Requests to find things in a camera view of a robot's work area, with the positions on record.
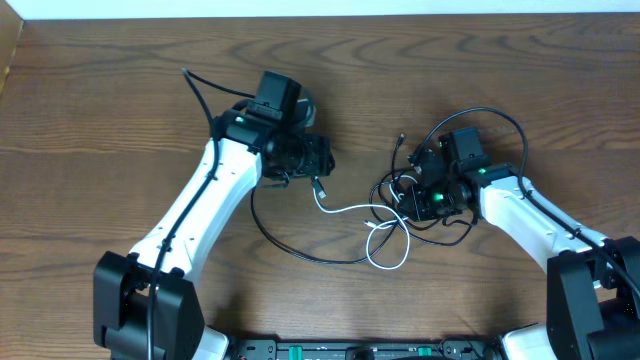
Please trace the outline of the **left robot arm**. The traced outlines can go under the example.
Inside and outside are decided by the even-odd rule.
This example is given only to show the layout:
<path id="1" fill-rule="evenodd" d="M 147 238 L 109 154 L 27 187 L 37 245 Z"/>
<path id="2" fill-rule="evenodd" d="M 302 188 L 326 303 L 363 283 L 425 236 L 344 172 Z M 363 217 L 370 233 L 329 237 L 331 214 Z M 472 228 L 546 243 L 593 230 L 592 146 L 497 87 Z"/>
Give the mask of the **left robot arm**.
<path id="1" fill-rule="evenodd" d="M 276 187 L 327 176 L 328 138 L 307 133 L 316 107 L 295 80 L 267 71 L 256 93 L 205 114 L 198 167 L 158 224 L 127 255 L 106 252 L 93 273 L 93 339 L 115 359 L 222 359 L 229 338 L 208 328 L 196 287 L 236 207 L 263 178 Z"/>

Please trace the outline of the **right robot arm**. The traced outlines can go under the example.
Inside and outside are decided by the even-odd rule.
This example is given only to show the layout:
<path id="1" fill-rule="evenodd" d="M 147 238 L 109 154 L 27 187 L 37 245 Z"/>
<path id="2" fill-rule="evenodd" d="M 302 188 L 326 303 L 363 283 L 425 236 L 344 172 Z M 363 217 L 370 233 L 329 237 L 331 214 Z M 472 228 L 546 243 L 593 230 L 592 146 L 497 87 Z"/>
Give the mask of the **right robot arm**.
<path id="1" fill-rule="evenodd" d="M 509 235 L 546 275 L 545 323 L 501 335 L 491 356 L 638 358 L 638 240 L 612 240 L 581 225 L 511 165 L 493 163 L 474 128 L 438 143 L 409 156 L 420 179 L 402 192 L 399 213 L 420 222 L 469 210 Z"/>

